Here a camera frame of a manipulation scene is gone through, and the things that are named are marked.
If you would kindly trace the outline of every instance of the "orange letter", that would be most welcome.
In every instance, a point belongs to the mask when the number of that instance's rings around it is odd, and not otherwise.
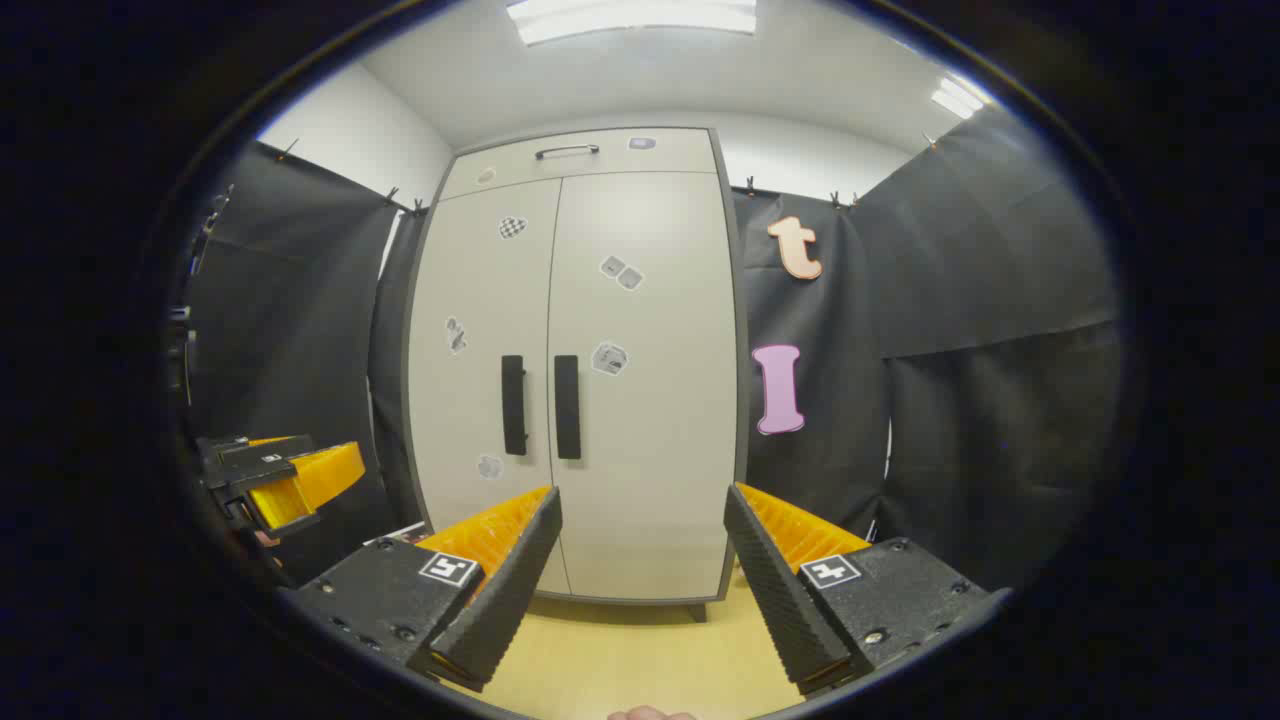
[[[817,240],[813,231],[800,227],[796,217],[782,218],[768,228],[769,234],[778,238],[778,254],[782,255],[782,266],[792,275],[812,281],[822,274],[822,263],[809,259],[809,252],[804,243]]]

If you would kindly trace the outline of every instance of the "ceiling light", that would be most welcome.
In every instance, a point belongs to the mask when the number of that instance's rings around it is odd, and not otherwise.
[[[942,78],[942,91],[955,97],[960,102],[969,106],[970,110],[982,110],[982,100],[978,100],[969,94],[968,90],[960,87],[959,85],[951,82],[947,78]]]
[[[524,0],[508,5],[507,14],[525,45],[632,27],[755,33],[755,0]]]
[[[936,90],[933,92],[933,101],[937,102],[938,105],[942,105],[947,110],[951,110],[956,115],[960,115],[960,119],[968,120],[969,118],[973,117],[972,108],[969,108],[964,102],[956,100],[955,97],[941,90]]]

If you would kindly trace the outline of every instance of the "black handle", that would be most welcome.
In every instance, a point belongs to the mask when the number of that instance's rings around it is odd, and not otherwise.
[[[502,439],[507,455],[524,455],[525,447],[525,359],[502,356]]]
[[[599,145],[566,145],[564,147],[548,147],[547,150],[539,150],[534,152],[534,158],[541,160],[548,152],[559,152],[561,150],[590,150],[591,155],[600,151]]]
[[[577,416],[577,355],[556,356],[556,450],[563,460],[582,459]]]

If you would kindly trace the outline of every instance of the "floor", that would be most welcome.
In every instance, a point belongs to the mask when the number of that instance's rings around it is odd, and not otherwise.
[[[605,720],[637,705],[737,720],[804,700],[739,568],[724,601],[707,605],[707,623],[681,606],[534,598],[483,693],[445,685],[540,720]]]

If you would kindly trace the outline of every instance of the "white wall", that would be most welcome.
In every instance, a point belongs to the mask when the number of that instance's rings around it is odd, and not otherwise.
[[[864,137],[818,126],[740,113],[620,113],[563,120],[503,133],[477,145],[527,135],[625,126],[689,126],[716,128],[730,183],[829,200],[840,191],[865,195],[911,155]]]
[[[356,63],[316,86],[259,136],[396,201],[431,202],[453,150],[398,95]]]

